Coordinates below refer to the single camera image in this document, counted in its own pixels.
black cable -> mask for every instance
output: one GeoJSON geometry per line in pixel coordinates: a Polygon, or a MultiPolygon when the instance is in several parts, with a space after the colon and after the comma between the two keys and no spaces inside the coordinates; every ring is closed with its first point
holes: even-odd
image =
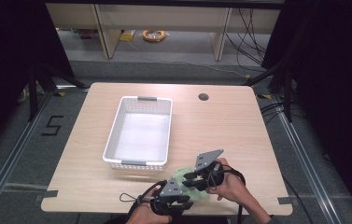
{"type": "Polygon", "coordinates": [[[263,57],[262,57],[262,55],[260,54],[260,51],[259,51],[259,44],[258,44],[258,42],[257,42],[257,39],[255,38],[254,22],[252,21],[253,12],[254,12],[254,9],[251,8],[251,9],[250,9],[250,21],[251,21],[252,36],[250,36],[250,37],[251,37],[251,39],[253,39],[253,41],[254,41],[255,47],[256,47],[256,49],[257,49],[257,53],[258,53],[258,55],[260,56],[260,60],[263,61],[263,57]]]}
{"type": "Polygon", "coordinates": [[[289,188],[292,190],[292,192],[295,194],[295,196],[297,197],[298,202],[301,204],[303,211],[305,212],[307,218],[309,219],[309,222],[313,224],[313,219],[310,217],[309,213],[307,212],[306,207],[304,206],[302,199],[300,198],[299,194],[297,193],[297,191],[291,186],[291,184],[289,183],[289,181],[283,176],[284,182],[286,182],[286,184],[289,186],[289,188]]]}
{"type": "Polygon", "coordinates": [[[246,33],[250,36],[251,40],[253,41],[254,45],[256,46],[253,49],[255,49],[257,51],[258,55],[260,56],[260,59],[262,60],[263,58],[262,58],[262,55],[260,54],[259,47],[261,47],[262,49],[263,49],[263,47],[257,43],[257,40],[255,39],[255,34],[253,33],[254,35],[252,35],[251,32],[249,31],[250,24],[251,24],[251,27],[252,27],[252,31],[254,31],[254,28],[253,28],[254,25],[253,25],[253,22],[252,22],[253,10],[250,9],[250,21],[249,21],[248,25],[247,25],[247,23],[245,21],[245,18],[243,17],[243,14],[242,14],[242,11],[241,11],[240,8],[239,8],[239,14],[240,14],[240,17],[242,18],[243,24],[246,27],[246,33]]]}
{"type": "Polygon", "coordinates": [[[243,53],[244,55],[246,55],[249,59],[251,59],[251,61],[253,61],[254,63],[257,63],[257,64],[260,64],[260,61],[256,58],[254,58],[251,54],[245,52],[243,49],[240,48],[241,44],[243,43],[240,43],[239,46],[237,46],[232,40],[231,38],[228,36],[228,34],[226,34],[226,36],[228,37],[229,41],[231,42],[231,44],[233,45],[233,47],[238,51],[238,52],[241,52],[243,53]]]}
{"type": "Polygon", "coordinates": [[[265,118],[265,117],[268,117],[269,115],[278,114],[278,113],[281,113],[281,112],[283,112],[283,111],[278,111],[278,110],[277,110],[277,111],[274,111],[274,112],[271,112],[271,113],[262,115],[262,117],[265,118]]]}
{"type": "Polygon", "coordinates": [[[266,106],[260,108],[260,112],[263,114],[264,112],[268,111],[268,109],[272,109],[272,108],[278,107],[283,104],[284,103],[274,103],[274,104],[266,105],[266,106]]]}
{"type": "Polygon", "coordinates": [[[79,220],[80,220],[80,213],[77,214],[77,221],[76,221],[76,224],[79,223],[79,220]]]}
{"type": "Polygon", "coordinates": [[[284,112],[284,110],[273,112],[275,115],[273,115],[271,118],[269,118],[269,120],[267,120],[267,121],[265,122],[265,125],[267,125],[269,122],[272,121],[272,119],[274,119],[277,115],[279,115],[279,114],[281,114],[281,113],[283,113],[283,112],[284,112]]]}
{"type": "Polygon", "coordinates": [[[240,34],[237,34],[237,35],[238,35],[239,38],[242,40],[242,43],[244,42],[247,46],[251,47],[252,49],[257,49],[257,48],[254,48],[253,46],[249,45],[249,44],[245,41],[247,32],[245,32],[245,35],[244,35],[243,37],[241,37],[240,34]]]}
{"type": "Polygon", "coordinates": [[[126,220],[129,220],[129,218],[130,218],[130,216],[132,215],[134,209],[135,209],[136,207],[138,207],[138,206],[142,203],[142,201],[144,200],[144,198],[146,197],[146,195],[147,195],[152,189],[155,189],[158,185],[163,185],[163,184],[165,184],[165,183],[167,183],[166,180],[159,181],[159,182],[157,182],[156,184],[154,184],[154,185],[152,185],[151,187],[149,187],[149,189],[147,189],[143,194],[139,195],[139,196],[134,200],[134,203],[133,203],[132,207],[130,208],[130,210],[129,210],[127,216],[126,216],[126,220]]]}
{"type": "Polygon", "coordinates": [[[306,116],[299,116],[299,115],[296,115],[296,114],[294,114],[294,113],[291,113],[291,115],[293,115],[293,116],[295,116],[295,117],[297,117],[297,118],[300,118],[300,119],[306,119],[306,116]]]}
{"type": "Polygon", "coordinates": [[[242,217],[242,213],[243,213],[243,206],[239,204],[239,209],[237,209],[237,224],[241,224],[243,217],[242,217]]]}
{"type": "Polygon", "coordinates": [[[252,68],[247,68],[247,67],[244,67],[243,65],[240,64],[239,62],[239,51],[236,51],[236,61],[237,63],[239,64],[240,67],[246,69],[246,70],[250,70],[250,71],[254,71],[254,72],[265,72],[265,71],[261,71],[261,70],[256,70],[256,69],[252,69],[252,68]]]}

gray carpet floor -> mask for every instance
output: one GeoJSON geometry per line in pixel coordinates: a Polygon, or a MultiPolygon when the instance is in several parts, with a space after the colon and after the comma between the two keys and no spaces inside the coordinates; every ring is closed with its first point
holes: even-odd
{"type": "MultiPolygon", "coordinates": [[[[246,74],[254,77],[259,73],[234,64],[212,64],[217,70],[185,63],[72,61],[71,65],[76,78],[86,84],[104,81],[240,85],[246,81],[246,74]]],[[[61,79],[55,79],[55,81],[58,84],[66,84],[61,79]]],[[[270,78],[263,80],[255,85],[254,91],[257,94],[267,93],[266,87],[269,82],[270,78]]],[[[40,202],[36,199],[36,196],[41,195],[50,182],[86,94],[81,91],[67,92],[63,97],[53,96],[50,99],[33,137],[0,196],[0,223],[94,224],[103,223],[111,218],[110,214],[45,213],[40,209],[40,202]],[[52,122],[62,127],[55,136],[43,136],[42,133],[53,132],[46,127],[51,116],[63,116],[52,122]]],[[[258,99],[258,102],[260,107],[263,107],[272,104],[273,100],[258,99]]],[[[303,117],[303,109],[298,105],[293,105],[292,108],[293,125],[325,189],[330,194],[342,221],[352,223],[352,197],[331,161],[323,157],[325,151],[309,120],[303,117]]],[[[21,102],[12,111],[7,125],[0,134],[0,170],[27,124],[28,113],[28,101],[21,102]]],[[[314,223],[327,223],[280,117],[269,115],[265,116],[264,120],[268,122],[267,131],[283,176],[302,198],[314,223]]],[[[291,197],[295,196],[290,188],[288,191],[291,197]]],[[[294,211],[290,216],[279,217],[282,223],[309,223],[300,204],[294,205],[293,208],[294,211]]],[[[251,217],[246,217],[243,223],[253,223],[253,220],[251,217]]]]}

green object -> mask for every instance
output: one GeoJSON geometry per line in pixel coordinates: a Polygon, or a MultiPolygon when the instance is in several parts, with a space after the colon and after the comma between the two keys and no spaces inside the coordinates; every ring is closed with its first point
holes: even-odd
{"type": "Polygon", "coordinates": [[[177,184],[181,187],[182,194],[190,196],[191,201],[199,201],[201,199],[208,198],[208,193],[205,191],[199,191],[196,188],[187,188],[185,187],[182,182],[186,179],[184,178],[184,174],[192,173],[193,169],[190,167],[183,167],[176,169],[173,177],[175,178],[177,184]]]}

basket handle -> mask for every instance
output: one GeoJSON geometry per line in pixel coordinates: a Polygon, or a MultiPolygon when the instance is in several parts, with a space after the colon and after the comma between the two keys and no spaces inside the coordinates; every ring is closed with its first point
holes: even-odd
{"type": "Polygon", "coordinates": [[[150,97],[150,96],[137,96],[137,100],[139,101],[158,101],[157,97],[150,97]]]}
{"type": "Polygon", "coordinates": [[[138,165],[138,166],[147,166],[146,161],[121,161],[122,165],[138,165]]]}

wooden table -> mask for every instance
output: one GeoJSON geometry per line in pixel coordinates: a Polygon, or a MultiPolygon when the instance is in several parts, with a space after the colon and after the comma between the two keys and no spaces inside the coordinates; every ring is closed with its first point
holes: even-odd
{"type": "MultiPolygon", "coordinates": [[[[193,167],[198,153],[223,148],[220,157],[242,172],[246,185],[271,215],[290,215],[291,204],[263,123],[254,92],[249,87],[94,83],[80,110],[44,198],[47,212],[127,213],[131,203],[120,202],[122,192],[138,196],[159,180],[169,179],[176,168],[193,167]],[[207,101],[199,99],[206,93],[207,101]],[[168,97],[173,117],[166,169],[137,175],[113,170],[102,156],[125,95],[168,97]]],[[[238,206],[217,196],[196,202],[186,215],[236,215],[238,206]]]]}

